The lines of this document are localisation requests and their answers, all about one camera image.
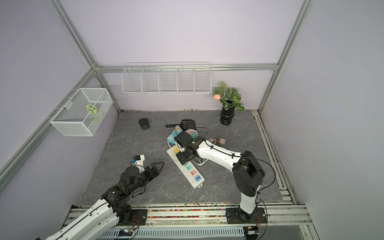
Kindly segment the teal triangular power socket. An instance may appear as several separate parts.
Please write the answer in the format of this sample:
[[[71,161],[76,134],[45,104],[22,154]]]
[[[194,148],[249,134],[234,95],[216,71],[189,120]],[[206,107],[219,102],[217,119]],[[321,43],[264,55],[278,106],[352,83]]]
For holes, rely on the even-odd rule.
[[[173,132],[167,137],[167,143],[170,145],[176,145],[175,137],[180,133],[179,130],[173,130]]]

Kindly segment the long white power strip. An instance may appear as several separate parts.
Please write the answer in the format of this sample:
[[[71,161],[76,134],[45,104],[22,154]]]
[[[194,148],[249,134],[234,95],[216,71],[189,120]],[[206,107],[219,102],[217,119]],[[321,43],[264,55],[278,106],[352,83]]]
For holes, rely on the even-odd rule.
[[[205,182],[205,178],[201,175],[198,169],[189,161],[185,164],[181,164],[179,159],[177,158],[174,149],[180,150],[176,146],[173,146],[167,150],[167,154],[182,172],[187,181],[191,184],[191,186],[196,188],[201,188],[203,183]]]

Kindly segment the pink beige plug adapter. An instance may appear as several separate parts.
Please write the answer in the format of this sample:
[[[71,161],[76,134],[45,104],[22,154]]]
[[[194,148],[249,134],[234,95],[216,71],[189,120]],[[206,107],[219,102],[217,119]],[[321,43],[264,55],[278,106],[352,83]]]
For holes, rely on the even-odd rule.
[[[223,138],[218,139],[218,145],[219,146],[224,146],[225,144],[226,144],[226,139],[223,139]]]

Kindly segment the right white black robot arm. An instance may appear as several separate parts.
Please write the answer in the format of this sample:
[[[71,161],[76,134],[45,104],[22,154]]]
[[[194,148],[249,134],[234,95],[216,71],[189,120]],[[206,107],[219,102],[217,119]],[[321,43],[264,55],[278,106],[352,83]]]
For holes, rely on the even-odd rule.
[[[236,187],[241,192],[240,209],[243,213],[251,215],[257,208],[257,197],[266,175],[254,155],[232,152],[214,145],[203,137],[191,137],[186,132],[180,132],[174,137],[177,153],[171,157],[182,166],[189,166],[195,158],[212,161],[229,170],[235,180]]]

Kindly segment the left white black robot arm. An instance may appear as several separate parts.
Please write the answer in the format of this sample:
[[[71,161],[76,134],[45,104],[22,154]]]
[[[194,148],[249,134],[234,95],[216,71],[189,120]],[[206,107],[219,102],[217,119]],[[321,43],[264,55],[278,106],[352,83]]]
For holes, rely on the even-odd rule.
[[[95,240],[105,231],[117,226],[133,224],[140,220],[132,213],[130,198],[162,172],[165,162],[155,162],[141,171],[130,166],[121,174],[119,182],[109,188],[85,213],[48,240]]]

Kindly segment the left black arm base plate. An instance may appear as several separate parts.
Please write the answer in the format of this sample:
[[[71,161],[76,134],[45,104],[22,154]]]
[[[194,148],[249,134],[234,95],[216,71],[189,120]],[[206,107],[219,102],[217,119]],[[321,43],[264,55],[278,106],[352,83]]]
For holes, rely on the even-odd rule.
[[[120,226],[144,226],[148,218],[147,209],[132,209],[120,216]]]

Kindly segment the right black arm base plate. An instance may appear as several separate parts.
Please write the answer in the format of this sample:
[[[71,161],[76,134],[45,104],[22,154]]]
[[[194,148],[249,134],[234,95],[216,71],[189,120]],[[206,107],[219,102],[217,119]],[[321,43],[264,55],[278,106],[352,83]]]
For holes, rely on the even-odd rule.
[[[228,224],[266,224],[267,214],[263,208],[255,208],[251,214],[247,214],[238,208],[227,208],[226,218]]]

